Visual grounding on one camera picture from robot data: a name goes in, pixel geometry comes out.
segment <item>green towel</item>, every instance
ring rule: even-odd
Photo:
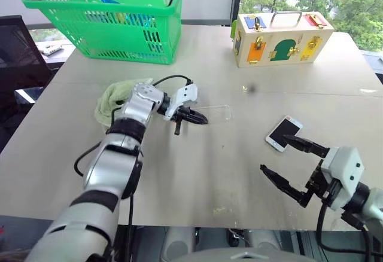
[[[119,81],[111,84],[102,97],[97,101],[97,107],[95,109],[96,120],[100,124],[110,127],[112,110],[122,106],[121,104],[117,104],[117,102],[125,102],[136,83],[150,84],[152,81],[152,78],[143,78],[138,80]]]

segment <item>smartphone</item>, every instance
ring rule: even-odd
[[[296,135],[303,125],[286,115],[283,120],[270,132],[266,137],[266,142],[276,150],[283,152],[286,149],[287,143],[283,139],[283,135]]]

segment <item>blue panel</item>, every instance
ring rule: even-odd
[[[261,28],[266,28],[266,25],[265,23],[263,23],[262,18],[261,17],[256,17],[256,18],[259,19],[259,25],[261,26]],[[256,18],[245,17],[245,22],[249,29],[254,29],[254,25],[256,24]]]

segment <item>basket handle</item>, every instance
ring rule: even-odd
[[[299,24],[300,18],[302,18],[302,11],[278,11],[278,12],[275,12],[274,15],[271,18],[270,28],[272,28],[275,16],[276,15],[280,15],[280,14],[299,14],[297,22],[292,27],[296,27]]]

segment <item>desk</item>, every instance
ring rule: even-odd
[[[74,160],[104,137],[93,118],[97,98],[115,81],[171,74],[195,81],[196,107],[213,113],[225,105],[231,117],[184,124],[180,136],[174,124],[153,117],[134,224],[313,230],[320,201],[301,208],[259,170],[264,163],[303,189],[319,161],[265,143],[286,114],[303,123],[302,137],[357,147],[366,167],[362,181],[383,187],[383,88],[349,35],[334,33],[314,64],[239,69],[229,34],[224,27],[183,26],[171,66],[94,60],[75,50],[0,155],[0,215],[56,218],[82,189]],[[172,93],[182,83],[161,88]],[[246,92],[252,84],[257,91]],[[122,224],[128,209],[124,201]],[[349,229],[339,217],[328,211],[324,228]]]

